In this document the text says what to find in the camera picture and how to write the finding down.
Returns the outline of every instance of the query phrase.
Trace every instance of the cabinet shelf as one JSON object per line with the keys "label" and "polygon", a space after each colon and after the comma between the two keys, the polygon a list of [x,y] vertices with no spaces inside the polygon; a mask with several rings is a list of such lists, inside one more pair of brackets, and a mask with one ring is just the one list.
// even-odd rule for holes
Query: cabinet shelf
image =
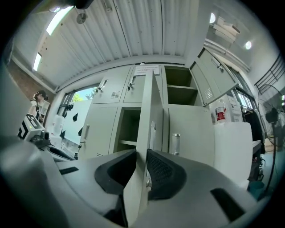
{"label": "cabinet shelf", "polygon": [[132,146],[136,146],[137,145],[137,142],[126,141],[126,140],[120,140],[119,143],[126,144],[126,145],[132,145]]}
{"label": "cabinet shelf", "polygon": [[194,105],[198,90],[188,86],[167,85],[168,103],[175,105]]}

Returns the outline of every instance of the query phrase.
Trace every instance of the person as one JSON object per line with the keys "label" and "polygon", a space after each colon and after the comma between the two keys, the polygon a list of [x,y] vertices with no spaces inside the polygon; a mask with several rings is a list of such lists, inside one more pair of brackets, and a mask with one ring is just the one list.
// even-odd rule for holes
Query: person
{"label": "person", "polygon": [[31,99],[32,107],[29,110],[29,113],[34,115],[36,119],[42,122],[42,118],[39,111],[38,103],[41,103],[46,98],[46,92],[44,90],[40,90],[34,94],[33,98]]}

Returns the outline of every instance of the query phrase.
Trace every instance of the floor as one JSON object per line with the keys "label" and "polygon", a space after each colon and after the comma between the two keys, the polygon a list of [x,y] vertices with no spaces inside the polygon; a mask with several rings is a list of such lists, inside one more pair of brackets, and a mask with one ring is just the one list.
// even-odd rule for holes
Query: floor
{"label": "floor", "polygon": [[[269,176],[270,176],[270,172],[272,168],[273,152],[267,152],[265,155],[262,155],[262,158],[265,160],[265,166],[263,162],[264,178],[262,182],[265,184],[265,187],[266,187],[269,181]],[[284,173],[284,170],[285,170],[285,148],[283,148],[283,150],[281,151],[276,152],[275,168],[274,168],[273,176],[272,176],[271,183],[269,186],[269,190],[270,190],[269,192],[272,192],[276,188],[280,178],[282,177]]]}

